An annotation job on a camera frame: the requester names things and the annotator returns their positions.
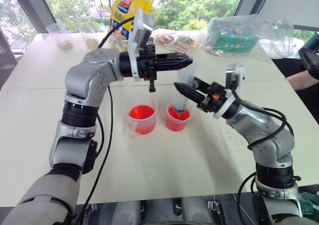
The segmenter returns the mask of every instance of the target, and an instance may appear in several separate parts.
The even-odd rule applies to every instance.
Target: plastic bag
[[[135,16],[137,9],[140,7],[145,13],[149,13],[154,0],[115,0],[110,19],[110,29],[113,29],[120,22]],[[127,40],[130,36],[132,23],[128,22],[116,30],[111,38],[119,46],[125,49],[127,47]]]
[[[294,53],[294,28],[260,14],[213,18],[206,50],[220,56],[284,58]]]
[[[165,45],[173,52],[186,54],[190,50],[198,50],[200,45],[187,34],[168,29],[157,29],[152,36],[156,42]]]

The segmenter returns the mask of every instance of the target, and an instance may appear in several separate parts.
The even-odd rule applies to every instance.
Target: table surface
[[[92,203],[234,193],[255,170],[246,141],[222,118],[214,119],[194,103],[190,103],[193,115],[183,131],[173,132],[164,126],[172,85],[157,86],[152,94],[159,103],[156,127],[150,134],[135,138],[129,132],[123,105],[132,94],[148,94],[148,86],[112,87],[112,93],[112,146]],[[63,88],[0,91],[0,207],[15,206],[30,185],[48,172],[48,155],[62,115],[64,94]],[[286,115],[296,136],[294,171],[302,177],[298,184],[318,183],[319,127],[288,82],[244,81],[242,98]],[[108,141],[108,93],[100,115]],[[95,139],[100,142],[100,137],[97,129]],[[82,177],[78,203],[88,196],[106,149],[94,170]]]
[[[205,43],[205,31],[184,31],[200,44]],[[104,34],[99,33],[101,40]],[[51,36],[39,34],[28,47],[25,55],[15,67],[11,76],[3,85],[2,90],[12,89],[52,89],[65,88],[64,79],[66,72],[74,65],[79,64],[84,55],[89,52],[85,42],[79,33],[71,34],[73,48],[70,50],[59,49]],[[164,46],[156,44],[157,53],[169,53]],[[245,65],[245,77],[248,81],[282,80],[284,76],[269,58],[237,58],[219,57],[198,50],[194,58],[197,64],[195,76],[206,82],[225,81],[225,70],[230,64],[243,62]],[[176,79],[176,71],[164,71],[158,73],[158,84],[173,84]],[[111,86],[147,85],[147,81],[135,82],[132,78],[113,82]]]

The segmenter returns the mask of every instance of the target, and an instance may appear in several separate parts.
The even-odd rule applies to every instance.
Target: red liquid
[[[152,116],[155,113],[155,110],[148,105],[139,105],[130,110],[129,116],[135,119],[146,119]],[[139,134],[148,134],[155,127],[156,121],[147,128],[137,128],[136,132]]]
[[[186,110],[185,112],[183,113],[177,113],[173,106],[171,106],[169,109],[168,109],[168,112],[169,114],[175,118],[175,119],[179,119],[179,120],[185,120],[185,119],[188,119],[190,117],[190,113],[188,110]],[[186,126],[186,123],[183,123],[183,124],[178,124],[178,123],[175,123],[173,121],[171,121],[169,119],[168,116],[166,116],[166,122],[165,122],[165,125],[170,129],[170,130],[173,130],[173,131],[181,131],[185,128]]]

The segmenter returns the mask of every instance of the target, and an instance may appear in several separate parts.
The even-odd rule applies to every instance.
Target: clear plastic cup
[[[131,97],[126,106],[125,113],[134,134],[148,134],[156,124],[158,103],[150,95],[135,95]]]
[[[97,49],[99,41],[97,40],[95,29],[93,28],[92,19],[89,17],[79,17],[76,24],[89,50]]]
[[[189,107],[184,113],[177,113],[174,111],[172,102],[168,104],[166,109],[165,125],[172,131],[181,131],[185,128],[190,117],[191,109]]]
[[[46,29],[60,49],[67,50],[73,47],[70,33],[62,23],[53,23],[47,26]]]

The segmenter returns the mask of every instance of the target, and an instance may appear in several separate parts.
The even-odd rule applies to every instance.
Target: plastic cup
[[[60,49],[67,50],[73,47],[69,31],[62,23],[53,23],[47,26],[46,29]]]
[[[92,19],[88,17],[79,17],[76,19],[76,24],[81,32],[82,38],[85,41],[86,47],[89,50],[97,49],[99,42],[93,28]]]
[[[177,113],[174,111],[173,103],[169,103],[166,109],[165,125],[172,131],[181,131],[185,128],[190,117],[191,110],[189,108],[184,113]]]
[[[148,134],[156,124],[156,113],[158,103],[150,95],[135,95],[131,97],[126,106],[125,112],[134,134]]]

